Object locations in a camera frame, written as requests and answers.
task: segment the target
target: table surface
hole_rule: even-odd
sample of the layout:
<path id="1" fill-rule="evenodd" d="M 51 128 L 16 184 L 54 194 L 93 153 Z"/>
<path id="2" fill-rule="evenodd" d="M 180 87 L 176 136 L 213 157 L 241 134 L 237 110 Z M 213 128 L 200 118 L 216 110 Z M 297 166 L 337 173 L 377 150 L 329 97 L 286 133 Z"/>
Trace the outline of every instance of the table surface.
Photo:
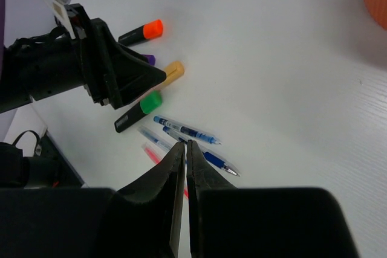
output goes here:
<path id="1" fill-rule="evenodd" d="M 164 36 L 135 50 L 160 68 L 180 60 L 186 74 L 154 113 L 220 137 L 209 147 L 241 172 L 222 173 L 238 187 L 328 189 L 361 255 L 384 256 L 387 32 L 362 0 L 76 2 L 116 39 L 161 18 Z M 90 187 L 119 189 L 153 166 L 136 128 L 162 135 L 155 114 L 117 134 L 127 108 L 95 105 L 83 88 L 33 106 Z M 180 257 L 189 257 L 187 203 L 183 217 Z"/>

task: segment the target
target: green marker cap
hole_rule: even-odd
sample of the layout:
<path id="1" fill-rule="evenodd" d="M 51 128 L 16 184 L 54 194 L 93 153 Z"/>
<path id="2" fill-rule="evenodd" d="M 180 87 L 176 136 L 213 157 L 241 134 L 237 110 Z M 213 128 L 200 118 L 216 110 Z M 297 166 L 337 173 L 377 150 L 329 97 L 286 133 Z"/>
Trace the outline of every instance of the green marker cap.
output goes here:
<path id="1" fill-rule="evenodd" d="M 144 114 L 148 115 L 154 109 L 163 104 L 163 99 L 159 92 L 154 91 L 151 92 L 148 96 L 146 96 L 143 100 L 140 101 L 141 110 Z"/>

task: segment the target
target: white table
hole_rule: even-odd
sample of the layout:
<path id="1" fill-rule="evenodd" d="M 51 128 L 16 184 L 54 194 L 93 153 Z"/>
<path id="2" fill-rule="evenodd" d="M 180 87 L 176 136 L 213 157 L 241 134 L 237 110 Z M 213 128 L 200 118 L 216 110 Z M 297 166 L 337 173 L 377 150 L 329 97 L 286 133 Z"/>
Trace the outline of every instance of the white table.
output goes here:
<path id="1" fill-rule="evenodd" d="M 361 255 L 387 251 L 387 32 L 362 0 L 73 0 L 112 34 L 164 20 L 137 46 L 186 75 L 155 114 L 216 133 L 238 187 L 319 186 L 339 200 Z M 133 126 L 83 88 L 33 105 L 91 187 L 119 189 L 153 164 Z M 139 124 L 160 135 L 152 114 Z M 187 203 L 180 257 L 189 257 Z"/>

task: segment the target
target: ballpoint pen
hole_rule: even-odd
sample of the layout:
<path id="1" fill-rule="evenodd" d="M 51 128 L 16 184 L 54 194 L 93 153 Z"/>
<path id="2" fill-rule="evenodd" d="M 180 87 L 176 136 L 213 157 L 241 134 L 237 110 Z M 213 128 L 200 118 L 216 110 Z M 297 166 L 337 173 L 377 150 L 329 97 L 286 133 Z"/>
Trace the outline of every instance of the ballpoint pen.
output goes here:
<path id="1" fill-rule="evenodd" d="M 172 145 L 170 145 L 167 141 L 158 137 L 155 133 L 150 131 L 148 128 L 144 126 L 140 126 L 138 131 L 144 135 L 147 139 L 156 144 L 159 148 L 163 149 L 165 152 L 169 152 L 172 149 Z"/>
<path id="2" fill-rule="evenodd" d="M 185 144 L 188 143 L 188 140 L 185 136 L 182 136 L 177 131 L 164 126 L 163 131 L 167 133 L 169 136 L 171 136 L 173 139 L 177 141 L 182 141 Z M 206 149 L 204 146 L 199 145 L 200 150 L 202 151 L 204 158 L 209 162 L 212 163 L 217 168 L 224 170 L 225 172 L 231 173 L 235 176 L 240 176 L 235 170 L 233 170 L 229 165 L 227 165 L 226 162 L 221 160 L 220 158 L 216 157 L 214 154 L 210 153 L 208 149 Z"/>
<path id="3" fill-rule="evenodd" d="M 201 132 L 196 131 L 194 129 L 188 128 L 187 126 L 184 126 L 184 125 L 182 125 L 180 123 L 177 123 L 177 122 L 174 122 L 174 121 L 170 121 L 170 120 L 161 118 L 160 116 L 155 116 L 153 118 L 153 121 L 155 121 L 156 123 L 160 123 L 160 124 L 162 124 L 162 125 L 164 125 L 166 127 L 175 129 L 176 131 L 179 131 L 179 132 L 184 133 L 186 135 L 189 135 L 189 136 L 195 137 L 197 139 L 200 139 L 202 141 L 205 141 L 207 143 L 210 143 L 210 144 L 221 144 L 219 139 L 217 139 L 214 136 L 201 133 Z"/>
<path id="4" fill-rule="evenodd" d="M 161 158 L 158 156 L 158 154 L 155 152 L 155 150 L 148 144 L 145 143 L 142 145 L 143 150 L 147 154 L 147 156 L 153 161 L 154 164 L 159 164 L 161 161 Z M 188 198 L 188 189 L 187 184 L 184 185 L 184 196 Z"/>

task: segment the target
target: yellow marker cap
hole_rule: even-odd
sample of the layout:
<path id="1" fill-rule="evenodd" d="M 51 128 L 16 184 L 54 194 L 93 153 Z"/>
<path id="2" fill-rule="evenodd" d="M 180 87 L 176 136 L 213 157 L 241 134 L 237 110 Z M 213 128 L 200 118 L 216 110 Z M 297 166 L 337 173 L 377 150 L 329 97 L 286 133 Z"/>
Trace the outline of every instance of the yellow marker cap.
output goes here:
<path id="1" fill-rule="evenodd" d="M 184 67 L 181 62 L 178 60 L 170 63 L 165 69 L 164 72 L 167 74 L 167 79 L 160 84 L 160 89 L 167 87 L 172 82 L 179 79 L 182 75 L 184 75 Z"/>

